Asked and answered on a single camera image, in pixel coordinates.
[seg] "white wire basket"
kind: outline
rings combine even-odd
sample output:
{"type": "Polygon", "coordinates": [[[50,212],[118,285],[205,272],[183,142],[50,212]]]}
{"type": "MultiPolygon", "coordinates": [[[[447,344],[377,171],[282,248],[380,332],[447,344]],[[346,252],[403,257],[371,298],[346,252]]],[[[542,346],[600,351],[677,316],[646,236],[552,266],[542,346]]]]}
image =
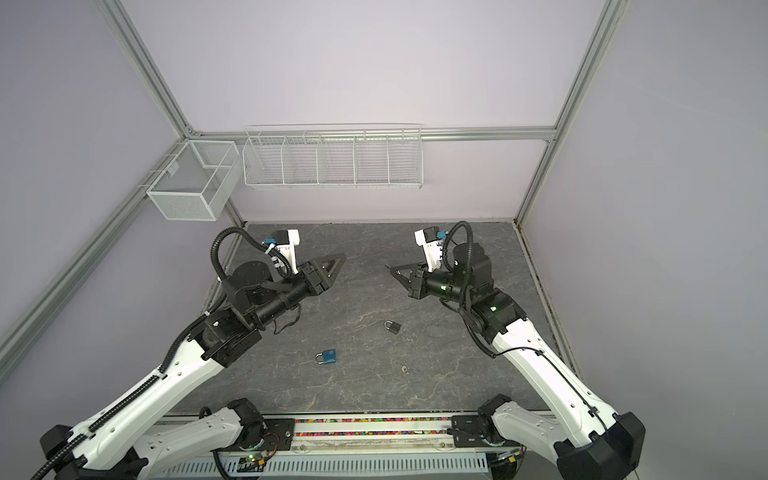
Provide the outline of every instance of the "white wire basket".
{"type": "Polygon", "coordinates": [[[233,141],[189,140],[147,195],[168,220],[215,221],[242,174],[233,141]]]}
{"type": "Polygon", "coordinates": [[[421,187],[424,183],[418,128],[262,128],[246,127],[243,169],[245,183],[251,187],[421,187]]]}

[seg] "dark gray marble surface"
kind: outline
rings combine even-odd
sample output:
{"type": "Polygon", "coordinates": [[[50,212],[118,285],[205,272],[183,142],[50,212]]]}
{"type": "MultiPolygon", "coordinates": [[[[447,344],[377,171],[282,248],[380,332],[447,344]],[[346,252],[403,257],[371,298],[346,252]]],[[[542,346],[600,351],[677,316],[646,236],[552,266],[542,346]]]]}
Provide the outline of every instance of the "dark gray marble surface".
{"type": "MultiPolygon", "coordinates": [[[[491,360],[469,339],[458,314],[434,297],[415,300],[384,264],[424,261],[413,232],[422,223],[252,225],[257,240],[276,228],[298,228],[299,262],[344,252],[346,263],[333,288],[302,302],[301,320],[277,336],[268,329],[230,368],[199,386],[175,412],[214,411],[247,397],[263,413],[307,411],[474,410],[497,393],[526,409],[546,405],[518,370],[491,360]],[[399,334],[386,320],[402,324],[399,334]],[[336,349],[337,362],[316,365],[315,355],[336,349]]],[[[441,225],[448,229],[451,225],[441,225]]],[[[554,339],[510,223],[474,223],[475,241],[493,262],[495,285],[528,313],[550,346],[554,339]]],[[[463,230],[456,234],[461,243],[463,230]]],[[[242,242],[233,266],[266,259],[242,242]]],[[[282,326],[294,312],[278,318],[282,326]]]]}

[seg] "black padlock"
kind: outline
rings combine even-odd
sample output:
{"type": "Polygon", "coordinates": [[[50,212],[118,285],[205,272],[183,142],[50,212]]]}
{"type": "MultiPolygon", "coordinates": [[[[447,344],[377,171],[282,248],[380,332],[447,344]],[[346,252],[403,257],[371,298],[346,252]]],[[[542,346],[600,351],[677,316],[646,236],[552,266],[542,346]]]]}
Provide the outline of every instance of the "black padlock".
{"type": "Polygon", "coordinates": [[[386,322],[384,322],[384,328],[394,333],[395,335],[397,335],[397,332],[400,331],[401,326],[402,325],[400,325],[397,322],[393,322],[392,320],[387,320],[386,322]]]}

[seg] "wire basket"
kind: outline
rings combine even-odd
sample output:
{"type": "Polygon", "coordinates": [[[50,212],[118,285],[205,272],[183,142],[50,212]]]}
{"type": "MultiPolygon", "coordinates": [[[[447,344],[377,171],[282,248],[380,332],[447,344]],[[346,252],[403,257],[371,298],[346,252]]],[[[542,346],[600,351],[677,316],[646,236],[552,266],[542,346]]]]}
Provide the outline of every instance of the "wire basket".
{"type": "Polygon", "coordinates": [[[147,195],[168,220],[215,221],[242,174],[233,141],[189,140],[147,195]]]}
{"type": "Polygon", "coordinates": [[[246,127],[245,183],[255,188],[421,187],[419,129],[262,131],[246,127]]]}

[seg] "blue padlock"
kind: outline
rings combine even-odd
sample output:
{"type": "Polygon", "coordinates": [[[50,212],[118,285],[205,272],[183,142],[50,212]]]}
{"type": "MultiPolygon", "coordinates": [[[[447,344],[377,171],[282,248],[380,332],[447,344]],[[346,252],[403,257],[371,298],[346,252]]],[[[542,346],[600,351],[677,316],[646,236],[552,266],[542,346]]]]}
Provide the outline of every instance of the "blue padlock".
{"type": "Polygon", "coordinates": [[[318,353],[315,355],[315,363],[318,365],[325,365],[326,363],[336,363],[336,351],[335,350],[326,350],[323,353],[318,353]],[[322,356],[323,361],[318,362],[317,357],[322,356]]]}

